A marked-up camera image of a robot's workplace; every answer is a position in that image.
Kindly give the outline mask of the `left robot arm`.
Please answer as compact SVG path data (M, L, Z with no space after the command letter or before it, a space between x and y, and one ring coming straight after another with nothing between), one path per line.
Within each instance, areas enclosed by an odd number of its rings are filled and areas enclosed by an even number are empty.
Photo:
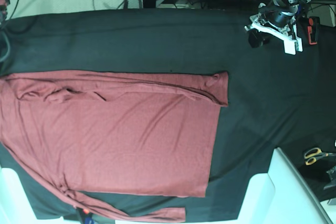
M312 0L271 0L268 4L260 3L258 14L250 16L251 24L245 26L248 42L253 48L267 43L270 36L282 40L284 51L295 55L303 51L302 39L297 34L299 5Z

